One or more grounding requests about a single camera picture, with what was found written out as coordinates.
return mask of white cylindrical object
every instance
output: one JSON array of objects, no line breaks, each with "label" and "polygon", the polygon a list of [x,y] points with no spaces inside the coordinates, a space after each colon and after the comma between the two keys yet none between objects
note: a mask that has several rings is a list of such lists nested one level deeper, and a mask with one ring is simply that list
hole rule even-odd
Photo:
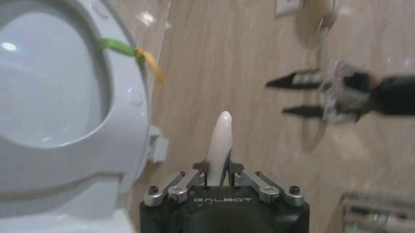
[{"label": "white cylindrical object", "polygon": [[216,121],[207,154],[207,185],[219,186],[227,157],[232,149],[232,116],[224,111]]}]

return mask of toilet bowl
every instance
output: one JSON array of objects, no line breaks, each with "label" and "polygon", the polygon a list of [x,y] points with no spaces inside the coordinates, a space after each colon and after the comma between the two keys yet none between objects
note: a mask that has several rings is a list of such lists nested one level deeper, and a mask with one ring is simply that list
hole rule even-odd
[{"label": "toilet bowl", "polygon": [[0,1],[0,232],[133,232],[148,92],[104,0]]}]

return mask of beige floor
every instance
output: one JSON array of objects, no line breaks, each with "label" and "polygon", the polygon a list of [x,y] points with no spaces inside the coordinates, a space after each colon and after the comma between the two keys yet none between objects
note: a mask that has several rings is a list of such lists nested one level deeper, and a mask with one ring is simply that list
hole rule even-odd
[{"label": "beige floor", "polygon": [[[155,87],[152,112],[171,140],[168,158],[137,181],[135,221],[145,187],[205,157],[223,110],[233,116],[233,160],[302,187],[311,233],[340,232],[343,192],[415,194],[414,120],[370,115],[356,125],[326,127],[280,114],[286,106],[311,103],[312,93],[264,89],[275,76],[318,65],[322,11],[319,1],[308,2],[296,16],[276,20],[275,0],[116,1],[139,43],[157,54],[163,39],[167,77]],[[151,27],[136,26],[143,11],[156,16]],[[328,57],[378,75],[415,72],[414,12],[412,0],[342,0]]]}]

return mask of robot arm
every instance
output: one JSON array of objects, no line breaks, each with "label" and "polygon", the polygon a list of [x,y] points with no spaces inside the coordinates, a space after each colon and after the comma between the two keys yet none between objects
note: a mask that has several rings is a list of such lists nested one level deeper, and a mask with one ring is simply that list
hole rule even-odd
[{"label": "robot arm", "polygon": [[308,233],[310,207],[300,188],[229,162],[229,186],[207,186],[207,162],[152,187],[140,204],[143,233]]},{"label": "robot arm", "polygon": [[386,78],[371,92],[374,109],[390,116],[415,116],[415,76]]}]

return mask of wall outlet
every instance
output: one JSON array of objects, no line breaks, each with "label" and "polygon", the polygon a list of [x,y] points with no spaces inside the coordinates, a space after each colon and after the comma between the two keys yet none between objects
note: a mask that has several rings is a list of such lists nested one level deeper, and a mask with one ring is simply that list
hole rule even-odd
[{"label": "wall outlet", "polygon": [[276,0],[275,16],[286,16],[304,7],[304,0]]}]

